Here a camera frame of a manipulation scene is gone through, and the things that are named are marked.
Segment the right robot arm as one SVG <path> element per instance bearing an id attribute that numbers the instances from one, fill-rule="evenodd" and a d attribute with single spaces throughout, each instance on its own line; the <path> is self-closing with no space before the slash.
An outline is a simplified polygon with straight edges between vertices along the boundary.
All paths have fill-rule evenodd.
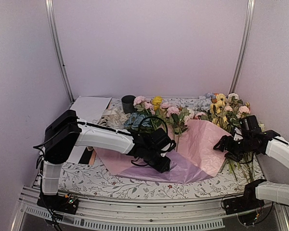
<path id="1" fill-rule="evenodd" d="M 222 136 L 214 150 L 237 163 L 248 152 L 263 154 L 260 162 L 266 177 L 246 184 L 242 196 L 222 201 L 226 214 L 256 209 L 265 201 L 289 206 L 289 142 L 273 130 L 262 131 L 256 116 L 240 119 L 235 134 Z"/>

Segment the yellow flower stem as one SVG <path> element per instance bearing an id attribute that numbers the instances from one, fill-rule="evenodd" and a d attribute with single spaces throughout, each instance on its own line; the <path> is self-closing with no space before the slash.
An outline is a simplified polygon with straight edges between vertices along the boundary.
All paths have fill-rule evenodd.
<path id="1" fill-rule="evenodd" d="M 156 96 L 151 101 L 151 103 L 152 103 L 152 105 L 154 107 L 154 111 L 155 111 L 154 116 L 160 118 L 163 121 L 165 121 L 165 112 L 164 112 L 164 109 L 161 108 L 162 102 L 163 102 L 163 99 L 162 99 L 161 96 Z M 154 129 L 155 130 L 157 128 L 159 128 L 160 126 L 162 126 L 163 129 L 166 129 L 167 126 L 161 120 L 156 119 L 156 118 L 153 118 L 151 120 L 152 120 L 152 123 L 154 124 Z"/>

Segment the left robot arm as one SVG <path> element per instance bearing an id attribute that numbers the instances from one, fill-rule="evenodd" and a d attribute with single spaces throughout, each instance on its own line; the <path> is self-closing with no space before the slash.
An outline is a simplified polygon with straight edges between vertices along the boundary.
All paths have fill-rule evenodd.
<path id="1" fill-rule="evenodd" d="M 120 130 L 81 120 L 74 110 L 65 111 L 46 128 L 44 142 L 34 147 L 43 156 L 41 194 L 52 209 L 62 205 L 58 195 L 60 172 L 75 146 L 116 151 L 142 159 L 146 165 L 163 173 L 170 169 L 171 161 L 166 153 L 176 147 L 176 142 L 168 136 L 168 128 L 158 128 L 151 133 L 142 132 L 141 127 L 136 131 Z"/>

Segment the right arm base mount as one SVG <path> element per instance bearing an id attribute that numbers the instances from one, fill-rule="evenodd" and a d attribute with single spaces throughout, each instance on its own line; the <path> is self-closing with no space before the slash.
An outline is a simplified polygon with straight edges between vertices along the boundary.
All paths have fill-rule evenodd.
<path id="1" fill-rule="evenodd" d="M 221 207 L 227 215 L 246 212 L 265 205 L 264 200 L 256 198 L 254 192 L 245 192 L 242 196 L 229 195 L 221 200 Z"/>

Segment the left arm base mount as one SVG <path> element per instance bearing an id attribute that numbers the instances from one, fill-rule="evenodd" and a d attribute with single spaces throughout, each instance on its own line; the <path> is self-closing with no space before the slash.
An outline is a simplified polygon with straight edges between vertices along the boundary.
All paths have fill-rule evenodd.
<path id="1" fill-rule="evenodd" d="M 40 193 L 37 205 L 50 211 L 63 212 L 75 215 L 79 206 L 79 200 L 76 196 L 71 195 L 44 195 Z"/>

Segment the blue hydrangea stem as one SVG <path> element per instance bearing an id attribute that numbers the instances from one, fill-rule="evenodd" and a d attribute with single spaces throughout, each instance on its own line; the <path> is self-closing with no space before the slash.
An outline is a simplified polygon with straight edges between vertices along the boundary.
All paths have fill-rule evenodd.
<path id="1" fill-rule="evenodd" d="M 139 114 L 136 112 L 132 113 L 125 121 L 124 128 L 126 130 L 138 131 L 140 133 L 150 133 L 154 131 L 151 118 L 148 115 Z"/>

